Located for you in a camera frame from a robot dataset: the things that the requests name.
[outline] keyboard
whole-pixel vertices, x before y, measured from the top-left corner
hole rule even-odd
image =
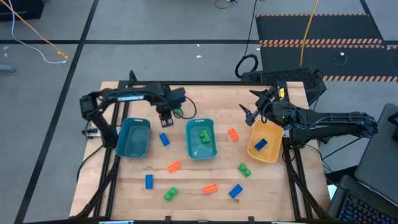
[[[339,218],[343,222],[398,224],[397,220],[393,220],[388,215],[350,193],[345,198]]]

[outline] orange lego brick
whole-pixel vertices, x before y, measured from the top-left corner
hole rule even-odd
[[[173,162],[172,164],[170,164],[170,165],[167,166],[167,170],[168,170],[170,173],[172,173],[172,172],[178,170],[179,168],[181,168],[181,163],[180,163],[180,161],[175,161],[175,162]]]
[[[231,128],[228,130],[229,135],[231,136],[232,141],[237,141],[239,140],[238,134],[236,134],[235,129]]]
[[[214,184],[209,184],[206,185],[203,190],[205,191],[205,194],[210,194],[212,192],[216,192],[218,190],[218,185],[216,183]]]

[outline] laptop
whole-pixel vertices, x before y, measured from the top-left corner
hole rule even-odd
[[[355,178],[343,176],[328,210],[346,222],[398,224],[398,142],[392,139],[397,126],[388,117],[398,106],[386,104],[378,121],[379,132],[369,141]]]

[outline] black floor mat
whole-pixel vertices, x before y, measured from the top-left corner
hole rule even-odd
[[[310,15],[257,15],[259,38],[260,40],[301,40],[309,18]],[[366,14],[318,14],[312,19],[307,39],[350,39],[350,43],[345,40],[341,44],[376,44],[381,37],[373,26],[371,18]]]
[[[290,70],[299,66],[300,45],[285,46],[266,45],[261,48],[264,71]],[[337,63],[344,62],[345,59],[339,56],[339,52],[344,52],[347,56],[344,66],[337,66],[333,60],[336,58]],[[303,66],[318,68],[327,77],[396,77],[387,50],[381,45],[307,45],[304,49]]]

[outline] black metal frame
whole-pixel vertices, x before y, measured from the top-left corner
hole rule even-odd
[[[133,80],[130,81],[119,81],[118,88],[123,88],[127,85],[149,85],[153,83],[158,83],[155,81],[136,81],[136,78],[134,77]],[[274,86],[276,87],[276,83],[253,83],[253,82],[222,82],[222,81],[215,81],[215,82],[208,82],[208,81],[166,81],[166,82],[160,82],[163,84],[167,85],[252,85],[252,86],[258,86],[258,85],[264,85],[264,86]],[[287,88],[286,82],[278,83],[279,85],[282,85],[282,87]],[[128,109],[129,109],[129,103],[126,103],[123,108],[123,115],[122,115],[122,121],[127,118],[128,114]],[[112,116],[112,124],[116,124],[116,120],[118,117],[119,113],[119,104],[116,104],[114,107],[113,111],[113,116]],[[300,155],[300,150],[295,149],[294,150],[295,156],[296,156],[296,163],[297,163],[297,170],[300,176],[300,180],[303,182],[304,186],[307,187],[306,181],[305,181],[305,175],[304,175],[304,168],[303,168],[303,163],[302,163],[302,158]],[[109,166],[109,159],[110,159],[110,150],[106,149],[106,154],[104,157],[104,163],[103,163],[103,168],[101,171],[101,181],[100,184],[104,181],[104,177],[106,177],[106,173],[108,171],[108,166]],[[288,166],[288,162],[291,160],[290,154],[285,153],[285,160],[287,161],[286,167]],[[116,162],[116,167],[119,167],[119,161],[120,157],[115,156],[114,162]],[[299,221],[302,217],[300,214],[300,206],[299,206],[299,200],[297,197],[297,191],[296,191],[296,186],[294,180],[288,176],[289,178],[289,187],[290,187],[290,194],[292,197],[292,205],[293,205],[293,210],[294,210],[294,215],[295,215],[295,220]],[[112,207],[113,207],[113,201],[114,201],[114,195],[116,191],[116,181],[118,179],[118,172],[116,171],[116,175],[114,179],[111,181],[110,188],[109,188],[109,197],[107,201],[107,206],[106,206],[106,214],[105,216],[110,218],[112,215]],[[305,197],[303,197],[304,205],[305,205],[305,211],[307,218],[313,218],[312,216],[312,209]],[[101,208],[101,200],[98,201],[97,206],[95,207],[95,212],[94,212],[94,217],[99,216],[100,214],[100,208]],[[165,220],[135,220],[134,223],[201,223],[200,221],[171,221],[170,216],[166,216]],[[229,223],[234,223],[234,224],[240,224],[240,223],[270,223],[270,222],[257,222],[254,221],[254,217],[248,217],[248,221],[241,221],[241,222],[216,222],[216,221],[206,221],[206,223],[214,223],[214,224],[229,224]]]

